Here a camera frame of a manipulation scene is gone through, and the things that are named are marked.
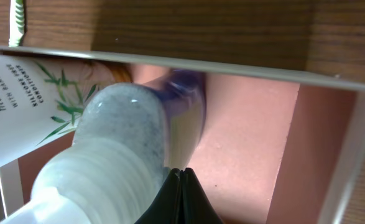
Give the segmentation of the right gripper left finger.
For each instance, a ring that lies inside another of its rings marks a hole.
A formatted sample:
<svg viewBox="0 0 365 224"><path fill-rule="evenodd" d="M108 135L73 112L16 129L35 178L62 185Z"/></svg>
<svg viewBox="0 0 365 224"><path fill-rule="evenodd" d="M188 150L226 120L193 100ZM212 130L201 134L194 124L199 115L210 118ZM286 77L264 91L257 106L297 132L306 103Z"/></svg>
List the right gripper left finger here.
<svg viewBox="0 0 365 224"><path fill-rule="evenodd" d="M181 170L172 169L150 207L135 224L177 224L182 196Z"/></svg>

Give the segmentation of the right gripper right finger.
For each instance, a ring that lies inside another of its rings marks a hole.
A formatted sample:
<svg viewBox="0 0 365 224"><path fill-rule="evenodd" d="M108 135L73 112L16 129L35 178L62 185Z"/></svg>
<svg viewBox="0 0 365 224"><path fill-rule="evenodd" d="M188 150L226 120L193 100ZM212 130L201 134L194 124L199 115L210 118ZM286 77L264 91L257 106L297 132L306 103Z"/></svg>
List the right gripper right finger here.
<svg viewBox="0 0 365 224"><path fill-rule="evenodd" d="M180 217L182 224L223 224L211 206L195 172L186 168L182 175Z"/></svg>

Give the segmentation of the clear pump bottle blue liquid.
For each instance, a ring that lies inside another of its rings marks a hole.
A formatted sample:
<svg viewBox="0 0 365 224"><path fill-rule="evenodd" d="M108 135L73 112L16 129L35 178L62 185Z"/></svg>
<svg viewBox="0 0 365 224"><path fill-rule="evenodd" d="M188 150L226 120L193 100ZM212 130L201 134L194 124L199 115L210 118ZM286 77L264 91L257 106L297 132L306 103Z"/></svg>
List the clear pump bottle blue liquid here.
<svg viewBox="0 0 365 224"><path fill-rule="evenodd" d="M30 201L6 223L135 223L203 133L205 75L172 70L101 90L73 144L39 172Z"/></svg>

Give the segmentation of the white conditioner tube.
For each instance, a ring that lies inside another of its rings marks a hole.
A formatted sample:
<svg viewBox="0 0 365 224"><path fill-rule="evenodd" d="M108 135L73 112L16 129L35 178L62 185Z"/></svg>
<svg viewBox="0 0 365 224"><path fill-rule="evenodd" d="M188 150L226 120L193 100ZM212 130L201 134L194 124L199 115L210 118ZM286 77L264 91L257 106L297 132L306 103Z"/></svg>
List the white conditioner tube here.
<svg viewBox="0 0 365 224"><path fill-rule="evenodd" d="M97 92L131 80L123 63L0 55L0 167L74 131Z"/></svg>

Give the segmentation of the white box with pink interior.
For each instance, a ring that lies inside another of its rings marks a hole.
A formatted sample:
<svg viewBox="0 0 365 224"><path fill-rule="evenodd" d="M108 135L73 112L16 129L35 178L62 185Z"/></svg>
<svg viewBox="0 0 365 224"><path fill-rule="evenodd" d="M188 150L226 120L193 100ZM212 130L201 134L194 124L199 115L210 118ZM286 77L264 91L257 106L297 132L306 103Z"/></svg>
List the white box with pink interior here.
<svg viewBox="0 0 365 224"><path fill-rule="evenodd" d="M304 71L123 53L0 46L0 55L123 63L132 80L120 83L139 85L172 70L202 72L205 124L186 168L193 169L222 221L227 215L249 223L342 220L365 155L363 83ZM8 170L2 180L17 199L5 222L30 201L43 166L73 144L79 122L74 131L0 167Z"/></svg>

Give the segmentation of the green white toothbrush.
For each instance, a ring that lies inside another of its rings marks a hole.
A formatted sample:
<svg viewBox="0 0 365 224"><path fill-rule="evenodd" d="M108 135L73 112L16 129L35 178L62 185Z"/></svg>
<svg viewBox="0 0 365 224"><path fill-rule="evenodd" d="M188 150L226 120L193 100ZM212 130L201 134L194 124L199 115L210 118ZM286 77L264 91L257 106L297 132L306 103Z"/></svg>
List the green white toothbrush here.
<svg viewBox="0 0 365 224"><path fill-rule="evenodd" d="M9 11L9 43L10 47L20 46L25 34L25 12L23 0L11 0Z"/></svg>

